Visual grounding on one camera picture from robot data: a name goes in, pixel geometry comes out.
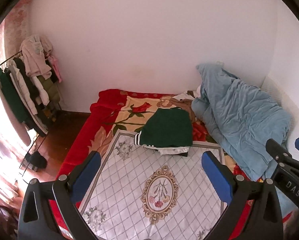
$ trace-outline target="oval medallion design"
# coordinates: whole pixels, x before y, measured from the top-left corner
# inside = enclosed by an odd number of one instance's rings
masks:
[[[178,185],[167,165],[157,169],[145,182],[141,200],[152,225],[165,218],[176,205]]]

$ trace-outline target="white wall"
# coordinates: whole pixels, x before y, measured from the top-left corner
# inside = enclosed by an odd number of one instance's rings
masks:
[[[33,0],[33,33],[54,45],[65,110],[89,111],[98,92],[196,89],[199,63],[225,63],[261,86],[277,29],[276,0]]]
[[[277,38],[269,76],[299,108],[299,21],[278,2]]]

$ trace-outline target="stack of folded clothes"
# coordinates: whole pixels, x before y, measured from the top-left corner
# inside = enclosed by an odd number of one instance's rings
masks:
[[[187,111],[178,107],[159,108],[135,135],[135,145],[158,150],[164,154],[187,156],[193,145],[192,123]]]

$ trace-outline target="crumpled blue blanket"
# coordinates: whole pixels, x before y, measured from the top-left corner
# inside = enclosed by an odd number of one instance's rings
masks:
[[[290,115],[269,94],[221,66],[202,64],[196,68],[202,76],[201,98],[192,102],[196,117],[251,180],[269,178],[277,163],[265,144],[270,138],[279,144],[285,141]],[[277,192],[284,217],[295,206]]]

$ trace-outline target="curtain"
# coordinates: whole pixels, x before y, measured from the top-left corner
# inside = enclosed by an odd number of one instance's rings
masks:
[[[0,25],[0,63],[18,52],[22,41],[30,35],[30,2],[20,0]],[[5,203],[10,204],[18,196],[18,188],[14,183],[19,164],[27,150],[28,147],[14,130],[0,100],[0,199]]]

